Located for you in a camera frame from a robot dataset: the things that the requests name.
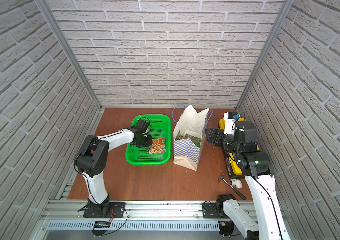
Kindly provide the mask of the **white blue checkered paper bag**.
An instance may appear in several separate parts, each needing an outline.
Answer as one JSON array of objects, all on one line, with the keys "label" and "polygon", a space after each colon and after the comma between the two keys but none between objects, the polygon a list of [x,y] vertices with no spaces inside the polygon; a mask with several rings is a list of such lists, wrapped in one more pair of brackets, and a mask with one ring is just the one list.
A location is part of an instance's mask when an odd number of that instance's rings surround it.
[{"label": "white blue checkered paper bag", "polygon": [[[208,126],[213,111],[204,109],[198,112],[192,105],[184,107],[178,120],[175,120],[174,129],[174,164],[196,171],[202,155],[203,145],[206,138],[205,129]],[[201,138],[201,146],[198,148],[190,139],[176,140],[181,134]]]}]

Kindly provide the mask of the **green cream soup packet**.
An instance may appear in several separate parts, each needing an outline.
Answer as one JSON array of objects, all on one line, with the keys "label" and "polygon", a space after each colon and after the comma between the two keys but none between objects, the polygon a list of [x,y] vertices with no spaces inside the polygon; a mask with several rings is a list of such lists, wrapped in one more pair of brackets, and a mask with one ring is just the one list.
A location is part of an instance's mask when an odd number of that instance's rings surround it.
[{"label": "green cream soup packet", "polygon": [[165,138],[152,139],[151,145],[147,148],[148,154],[165,154],[166,141]]}]

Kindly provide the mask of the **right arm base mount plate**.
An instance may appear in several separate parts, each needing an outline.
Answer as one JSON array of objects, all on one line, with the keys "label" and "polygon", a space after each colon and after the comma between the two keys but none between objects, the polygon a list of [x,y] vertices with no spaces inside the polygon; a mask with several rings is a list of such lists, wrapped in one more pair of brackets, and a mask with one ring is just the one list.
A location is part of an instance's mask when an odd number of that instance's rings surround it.
[{"label": "right arm base mount plate", "polygon": [[202,203],[202,213],[204,219],[227,219],[228,217],[221,213],[215,202],[205,201]]}]

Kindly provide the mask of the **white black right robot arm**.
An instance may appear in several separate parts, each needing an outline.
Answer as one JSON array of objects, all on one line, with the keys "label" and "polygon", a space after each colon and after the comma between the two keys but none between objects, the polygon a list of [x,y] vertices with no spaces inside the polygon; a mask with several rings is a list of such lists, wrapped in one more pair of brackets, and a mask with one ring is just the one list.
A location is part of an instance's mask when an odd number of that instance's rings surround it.
[{"label": "white black right robot arm", "polygon": [[276,194],[275,171],[268,154],[258,150],[257,127],[250,121],[230,120],[225,129],[206,129],[208,143],[233,157],[249,186],[257,219],[253,220],[232,194],[219,195],[218,214],[230,220],[220,227],[222,236],[237,229],[246,240],[289,240]]}]

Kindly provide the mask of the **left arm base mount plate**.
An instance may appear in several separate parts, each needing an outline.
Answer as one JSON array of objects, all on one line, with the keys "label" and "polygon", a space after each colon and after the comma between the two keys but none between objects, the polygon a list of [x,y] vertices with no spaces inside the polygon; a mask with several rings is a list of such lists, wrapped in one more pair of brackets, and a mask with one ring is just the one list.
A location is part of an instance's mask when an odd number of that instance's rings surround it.
[{"label": "left arm base mount plate", "polygon": [[125,202],[104,202],[101,205],[95,204],[88,200],[86,206],[78,211],[84,211],[84,218],[122,218],[125,216]]}]

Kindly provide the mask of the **white pipe elbow fitting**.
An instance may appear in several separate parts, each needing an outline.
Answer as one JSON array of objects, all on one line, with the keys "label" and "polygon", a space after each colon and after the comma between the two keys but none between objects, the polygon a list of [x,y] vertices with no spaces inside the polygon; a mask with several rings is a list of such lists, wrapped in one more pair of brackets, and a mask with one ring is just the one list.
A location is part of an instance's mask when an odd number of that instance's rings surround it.
[{"label": "white pipe elbow fitting", "polygon": [[238,189],[243,187],[240,179],[230,179],[230,185]]}]

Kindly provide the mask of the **green soup packet back side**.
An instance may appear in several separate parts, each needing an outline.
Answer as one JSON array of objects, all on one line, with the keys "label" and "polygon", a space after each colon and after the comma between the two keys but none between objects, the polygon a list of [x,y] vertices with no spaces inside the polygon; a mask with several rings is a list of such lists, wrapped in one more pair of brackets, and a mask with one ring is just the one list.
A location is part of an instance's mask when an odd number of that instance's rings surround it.
[{"label": "green soup packet back side", "polygon": [[183,139],[190,139],[198,148],[201,146],[201,138],[191,136],[190,134],[186,134],[185,136],[178,134],[176,136],[176,140],[183,140]]}]

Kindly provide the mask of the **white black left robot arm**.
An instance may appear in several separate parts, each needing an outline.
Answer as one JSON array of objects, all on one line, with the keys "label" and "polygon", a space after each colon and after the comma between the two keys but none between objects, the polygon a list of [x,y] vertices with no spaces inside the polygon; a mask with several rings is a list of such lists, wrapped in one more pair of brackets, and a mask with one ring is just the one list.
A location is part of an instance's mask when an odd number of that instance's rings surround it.
[{"label": "white black left robot arm", "polygon": [[131,144],[138,148],[147,148],[152,143],[149,134],[151,125],[148,120],[138,122],[128,128],[105,136],[88,135],[74,160],[74,169],[80,173],[87,185],[88,200],[91,206],[103,207],[109,202],[104,185],[103,172],[108,153],[120,146]]}]

